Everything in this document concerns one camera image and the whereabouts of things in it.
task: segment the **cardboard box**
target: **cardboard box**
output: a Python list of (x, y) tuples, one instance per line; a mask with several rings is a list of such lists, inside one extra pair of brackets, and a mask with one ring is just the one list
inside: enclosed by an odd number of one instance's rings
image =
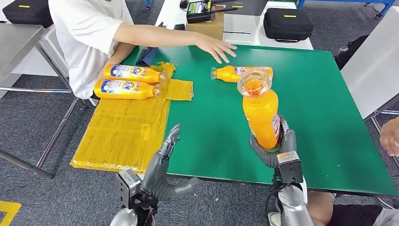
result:
[[(223, 7), (213, 7), (215, 9), (223, 9)], [(215, 13), (215, 19), (211, 22), (200, 22), (193, 24), (186, 24), (186, 29), (192, 32), (198, 32), (201, 34), (214, 37), (216, 39), (223, 39), (223, 28), (224, 28), (224, 13)]]

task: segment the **green table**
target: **green table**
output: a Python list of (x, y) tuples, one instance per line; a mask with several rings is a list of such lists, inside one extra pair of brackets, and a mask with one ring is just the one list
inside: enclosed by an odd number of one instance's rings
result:
[[(279, 113), (296, 132), (310, 189), (398, 195), (330, 52), (238, 46), (230, 65), (271, 66)], [(138, 50), (124, 63), (133, 65)], [(235, 83), (210, 79), (222, 67), (197, 47), (160, 48), (154, 61), (177, 63), (173, 77), (194, 82), (192, 101), (172, 101), (166, 130), (181, 124), (169, 174), (270, 184), (248, 143), (250, 130)]]

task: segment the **yellow tape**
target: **yellow tape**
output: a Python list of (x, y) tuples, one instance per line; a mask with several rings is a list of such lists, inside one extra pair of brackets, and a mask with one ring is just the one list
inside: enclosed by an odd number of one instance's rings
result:
[(169, 100), (191, 100), (194, 96), (192, 81), (171, 79), (166, 98)]
[(0, 222), (0, 226), (9, 226), (19, 208), (21, 208), (20, 203), (0, 201), (0, 212), (6, 213), (3, 220)]
[(71, 160), (75, 168), (144, 173), (162, 145), (170, 100), (191, 100), (192, 82), (171, 79), (174, 65), (161, 62), (151, 68), (168, 75), (160, 98), (102, 99)]

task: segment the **yellow floor marking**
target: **yellow floor marking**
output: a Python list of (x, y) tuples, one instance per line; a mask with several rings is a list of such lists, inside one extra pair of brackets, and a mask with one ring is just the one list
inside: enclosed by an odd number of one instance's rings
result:
[(9, 226), (19, 208), (21, 208), (20, 203), (0, 201), (0, 212), (6, 213), (0, 226)]

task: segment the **white t-shirt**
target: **white t-shirt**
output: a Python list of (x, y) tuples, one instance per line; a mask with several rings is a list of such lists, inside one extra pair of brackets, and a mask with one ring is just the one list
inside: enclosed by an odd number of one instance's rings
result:
[(119, 42), (113, 37), (122, 22), (133, 24), (125, 0), (49, 0), (57, 39), (75, 96), (93, 95), (98, 73)]

